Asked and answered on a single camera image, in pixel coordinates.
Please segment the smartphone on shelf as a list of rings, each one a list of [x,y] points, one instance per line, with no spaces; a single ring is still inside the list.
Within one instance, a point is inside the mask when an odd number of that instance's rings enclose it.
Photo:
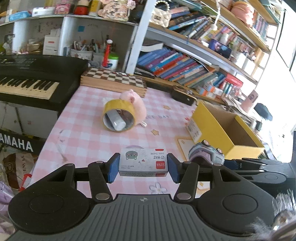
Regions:
[[[223,56],[226,59],[230,57],[232,52],[232,50],[229,47],[227,47],[226,45],[223,45],[221,42],[215,39],[210,40],[208,48],[218,53],[219,55]]]

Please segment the pink checkered tablecloth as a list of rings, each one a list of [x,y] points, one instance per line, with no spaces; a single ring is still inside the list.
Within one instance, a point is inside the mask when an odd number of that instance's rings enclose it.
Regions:
[[[186,125],[195,106],[182,104],[170,94],[150,88],[144,98],[147,126],[137,125],[126,132],[114,133],[102,123],[103,102],[117,98],[116,92],[79,87],[48,136],[31,182],[37,182],[66,163],[81,168],[95,161],[107,161],[127,147],[164,148],[184,161],[185,154],[177,139],[190,138]]]

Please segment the white staple box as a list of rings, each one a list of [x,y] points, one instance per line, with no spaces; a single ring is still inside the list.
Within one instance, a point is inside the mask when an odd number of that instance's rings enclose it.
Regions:
[[[166,149],[122,149],[118,171],[120,176],[127,177],[165,177],[168,173]]]

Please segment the black hat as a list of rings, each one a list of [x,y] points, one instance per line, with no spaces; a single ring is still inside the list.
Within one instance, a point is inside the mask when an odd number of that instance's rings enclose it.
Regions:
[[[272,114],[269,112],[268,108],[264,104],[257,103],[256,106],[254,107],[254,110],[265,120],[269,120],[269,121],[273,120]]]

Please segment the red bottle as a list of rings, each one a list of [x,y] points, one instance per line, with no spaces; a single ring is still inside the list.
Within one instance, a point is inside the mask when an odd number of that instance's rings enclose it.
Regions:
[[[109,53],[111,51],[112,43],[113,43],[113,41],[111,39],[108,39],[106,41],[106,48],[105,48],[105,52],[104,52],[104,56],[103,56],[103,61],[102,61],[102,67],[104,67],[104,68],[107,67],[108,56],[109,56]]]

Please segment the white quilted handbag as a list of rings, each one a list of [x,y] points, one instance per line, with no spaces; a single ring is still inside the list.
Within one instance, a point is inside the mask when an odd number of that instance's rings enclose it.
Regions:
[[[157,8],[157,5],[163,3],[166,6],[166,10],[162,10]],[[169,26],[169,22],[171,20],[170,6],[167,1],[156,1],[154,5],[154,9],[152,10],[152,16],[149,20],[150,23],[159,25],[163,28],[167,28]]]

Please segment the white pen holder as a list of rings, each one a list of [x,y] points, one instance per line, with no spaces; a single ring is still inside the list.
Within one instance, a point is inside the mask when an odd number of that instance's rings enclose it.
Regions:
[[[80,59],[92,60],[93,52],[71,49],[70,56]]]

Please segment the pink plush pig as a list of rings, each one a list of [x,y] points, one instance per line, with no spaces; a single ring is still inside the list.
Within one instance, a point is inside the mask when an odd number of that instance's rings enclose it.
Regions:
[[[142,98],[134,92],[132,89],[123,92],[120,97],[121,100],[130,102],[134,107],[136,125],[141,125],[144,128],[147,127],[145,119],[147,117],[147,109]]]

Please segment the black Yamaha keyboard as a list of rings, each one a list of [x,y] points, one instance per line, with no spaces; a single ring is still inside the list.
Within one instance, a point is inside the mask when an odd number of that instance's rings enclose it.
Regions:
[[[1,56],[1,101],[61,112],[87,68],[75,57]]]

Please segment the yellow tape roll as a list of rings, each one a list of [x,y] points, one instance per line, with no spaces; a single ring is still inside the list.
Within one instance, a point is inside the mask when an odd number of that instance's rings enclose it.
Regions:
[[[135,109],[129,101],[113,99],[104,105],[102,122],[107,130],[121,133],[136,124]]]

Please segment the purple toy car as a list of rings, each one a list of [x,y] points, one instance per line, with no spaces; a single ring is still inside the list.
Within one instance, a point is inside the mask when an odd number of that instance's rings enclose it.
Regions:
[[[224,165],[225,157],[220,148],[212,147],[207,140],[195,144],[189,150],[190,162],[197,163],[202,167],[212,165]]]

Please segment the green lid white jar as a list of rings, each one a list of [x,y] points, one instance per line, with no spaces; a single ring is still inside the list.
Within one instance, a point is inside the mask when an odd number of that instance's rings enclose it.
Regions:
[[[103,61],[101,63],[101,68],[107,70],[116,70],[119,61],[119,56],[116,53],[110,53],[107,59],[106,65],[103,65]]]

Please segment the wooden chess board box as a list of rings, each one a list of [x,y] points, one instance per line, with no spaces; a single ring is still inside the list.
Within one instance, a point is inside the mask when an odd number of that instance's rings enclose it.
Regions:
[[[139,76],[98,68],[88,68],[81,75],[80,85],[118,93],[132,89],[142,98],[147,92],[146,82]]]

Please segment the white cylinder inside tape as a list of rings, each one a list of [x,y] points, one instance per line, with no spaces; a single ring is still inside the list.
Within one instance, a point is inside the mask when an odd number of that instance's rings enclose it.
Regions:
[[[116,109],[111,109],[107,113],[107,116],[115,131],[122,131],[126,127],[126,122]]]

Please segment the orange white small box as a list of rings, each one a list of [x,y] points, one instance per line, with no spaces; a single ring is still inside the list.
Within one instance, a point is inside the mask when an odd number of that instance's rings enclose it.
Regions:
[[[223,91],[221,89],[208,84],[205,84],[203,87],[197,87],[196,91],[198,92],[198,94],[212,99],[215,99],[216,97],[223,94]]]

